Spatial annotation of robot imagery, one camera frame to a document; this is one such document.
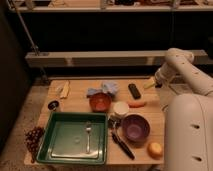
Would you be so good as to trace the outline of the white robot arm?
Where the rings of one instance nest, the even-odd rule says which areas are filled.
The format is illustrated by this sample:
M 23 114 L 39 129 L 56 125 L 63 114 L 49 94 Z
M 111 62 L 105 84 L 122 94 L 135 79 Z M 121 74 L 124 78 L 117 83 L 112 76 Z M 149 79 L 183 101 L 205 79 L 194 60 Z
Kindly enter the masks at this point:
M 194 54 L 170 48 L 164 64 L 144 85 L 166 85 L 176 74 L 191 93 L 177 95 L 165 116 L 164 171 L 213 171 L 213 78 L 195 67 Z

